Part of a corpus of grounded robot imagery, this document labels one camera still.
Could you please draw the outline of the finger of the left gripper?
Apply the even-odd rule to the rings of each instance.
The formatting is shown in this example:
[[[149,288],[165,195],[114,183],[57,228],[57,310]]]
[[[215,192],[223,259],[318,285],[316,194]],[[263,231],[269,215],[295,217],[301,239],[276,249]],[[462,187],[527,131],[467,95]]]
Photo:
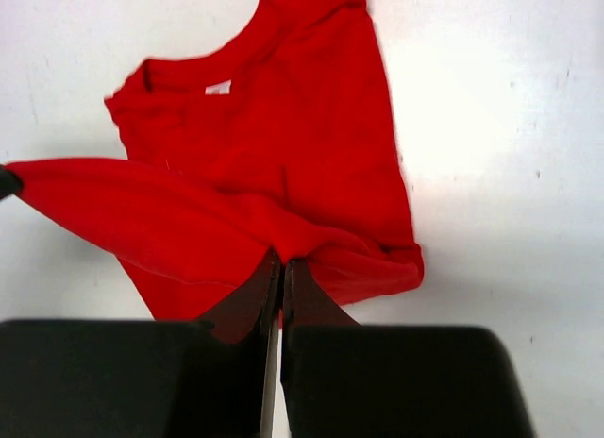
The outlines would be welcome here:
[[[0,165],[0,200],[20,194],[23,188],[22,180],[5,165]]]

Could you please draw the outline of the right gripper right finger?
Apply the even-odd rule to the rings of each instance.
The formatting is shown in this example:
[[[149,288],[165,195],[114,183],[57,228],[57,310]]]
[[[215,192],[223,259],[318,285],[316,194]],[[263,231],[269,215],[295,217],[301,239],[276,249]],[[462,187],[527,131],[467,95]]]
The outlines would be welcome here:
[[[501,341],[467,326],[368,326],[305,261],[283,282],[281,384],[294,437],[531,437]]]

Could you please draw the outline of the red t-shirt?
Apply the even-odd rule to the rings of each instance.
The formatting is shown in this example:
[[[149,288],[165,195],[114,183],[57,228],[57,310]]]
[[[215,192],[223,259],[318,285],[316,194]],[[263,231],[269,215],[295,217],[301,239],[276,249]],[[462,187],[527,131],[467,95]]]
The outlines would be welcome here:
[[[366,0],[260,0],[196,59],[147,59],[105,101],[122,160],[17,161],[20,198],[113,254],[152,316],[193,319],[267,253],[339,304],[419,287]]]

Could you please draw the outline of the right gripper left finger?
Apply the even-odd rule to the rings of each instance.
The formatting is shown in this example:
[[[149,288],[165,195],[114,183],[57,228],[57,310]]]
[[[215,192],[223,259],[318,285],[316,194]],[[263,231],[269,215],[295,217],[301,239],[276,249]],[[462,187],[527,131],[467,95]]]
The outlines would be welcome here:
[[[188,321],[1,325],[5,437],[268,437],[281,265]]]

